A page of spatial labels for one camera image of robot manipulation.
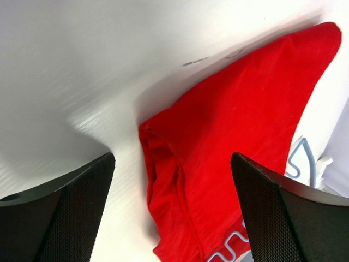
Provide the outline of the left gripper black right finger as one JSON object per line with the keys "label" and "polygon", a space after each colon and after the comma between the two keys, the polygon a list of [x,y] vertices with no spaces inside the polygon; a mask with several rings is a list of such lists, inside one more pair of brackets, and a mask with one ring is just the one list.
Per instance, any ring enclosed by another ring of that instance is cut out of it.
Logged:
{"label": "left gripper black right finger", "polygon": [[235,152],[231,169],[254,261],[348,261],[348,199]]}

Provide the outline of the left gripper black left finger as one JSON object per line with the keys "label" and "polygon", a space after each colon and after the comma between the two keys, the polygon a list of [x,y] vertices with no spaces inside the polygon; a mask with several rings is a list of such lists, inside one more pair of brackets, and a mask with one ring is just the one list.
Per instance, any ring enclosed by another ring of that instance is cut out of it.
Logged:
{"label": "left gripper black left finger", "polygon": [[115,158],[1,199],[1,261],[90,261]]}

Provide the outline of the light blue hanger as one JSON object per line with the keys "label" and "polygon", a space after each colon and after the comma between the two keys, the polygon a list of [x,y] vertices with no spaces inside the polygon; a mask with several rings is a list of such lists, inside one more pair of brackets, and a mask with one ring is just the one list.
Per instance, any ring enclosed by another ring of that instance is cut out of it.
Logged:
{"label": "light blue hanger", "polygon": [[[332,162],[333,159],[329,156],[316,159],[306,137],[300,136],[291,145],[285,176],[311,188],[323,190],[325,187],[323,174]],[[249,252],[239,255],[237,245],[233,243],[235,240],[238,244],[249,243],[246,232],[234,230],[225,239],[223,250],[214,252],[207,261],[242,261]]]}

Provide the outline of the red trousers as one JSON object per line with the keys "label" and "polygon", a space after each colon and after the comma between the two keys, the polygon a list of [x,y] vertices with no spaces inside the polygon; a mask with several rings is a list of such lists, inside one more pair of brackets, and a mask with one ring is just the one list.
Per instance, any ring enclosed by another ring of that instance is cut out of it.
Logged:
{"label": "red trousers", "polygon": [[236,261],[250,249],[232,154],[285,172],[299,120],[341,35],[333,22],[285,35],[139,126],[161,261]]}

